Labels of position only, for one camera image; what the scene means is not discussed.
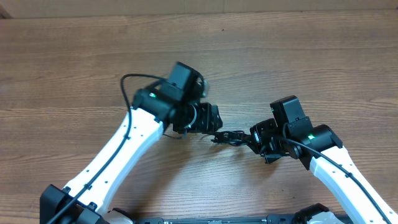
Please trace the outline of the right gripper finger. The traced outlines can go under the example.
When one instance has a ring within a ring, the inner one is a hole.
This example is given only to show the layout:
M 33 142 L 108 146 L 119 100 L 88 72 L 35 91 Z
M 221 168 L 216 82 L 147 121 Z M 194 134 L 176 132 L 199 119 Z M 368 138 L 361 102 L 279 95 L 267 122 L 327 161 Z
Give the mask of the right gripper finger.
M 247 146 L 251 142 L 247 139 L 212 139 L 215 144 L 229 144 L 230 146 Z
M 250 138 L 250 135 L 244 131 L 222 131 L 215 133 L 215 139 L 217 140 L 244 140 Z

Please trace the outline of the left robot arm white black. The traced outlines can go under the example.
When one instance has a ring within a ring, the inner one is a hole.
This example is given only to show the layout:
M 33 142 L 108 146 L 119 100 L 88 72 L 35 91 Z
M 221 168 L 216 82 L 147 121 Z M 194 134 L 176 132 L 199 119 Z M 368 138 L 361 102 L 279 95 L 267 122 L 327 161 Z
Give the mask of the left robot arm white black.
M 168 78 L 124 97 L 127 114 L 95 158 L 59 189 L 49 185 L 40 196 L 41 223 L 134 223 L 117 208 L 115 193 L 138 160 L 171 126 L 181 136 L 211 134 L 222 127 L 218 107 L 200 100 L 208 83 L 188 65 L 177 62 Z

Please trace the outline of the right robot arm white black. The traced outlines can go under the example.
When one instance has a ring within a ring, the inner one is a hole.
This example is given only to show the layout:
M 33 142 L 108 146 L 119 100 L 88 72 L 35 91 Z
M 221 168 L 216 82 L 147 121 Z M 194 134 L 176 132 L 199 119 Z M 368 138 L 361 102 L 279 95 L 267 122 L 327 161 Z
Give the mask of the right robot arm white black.
M 213 142 L 247 146 L 267 164 L 287 156 L 299 160 L 335 196 L 353 223 L 397 223 L 397 213 L 360 173 L 329 126 L 313 126 L 294 95 L 270 107 L 273 117 L 255 124 L 249 134 L 217 132 Z

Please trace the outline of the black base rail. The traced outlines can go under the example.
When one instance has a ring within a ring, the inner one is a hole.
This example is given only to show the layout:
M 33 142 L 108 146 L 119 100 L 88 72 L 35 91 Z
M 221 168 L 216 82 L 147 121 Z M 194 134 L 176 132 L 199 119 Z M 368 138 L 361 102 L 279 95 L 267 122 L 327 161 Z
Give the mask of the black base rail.
M 322 224 L 353 224 L 347 215 L 335 215 L 322 204 L 318 203 L 295 214 L 268 214 L 264 217 L 229 217 L 229 218 L 137 218 L 133 219 L 125 211 L 114 208 L 105 215 L 109 223 L 132 224 L 294 224 L 294 223 L 322 223 Z

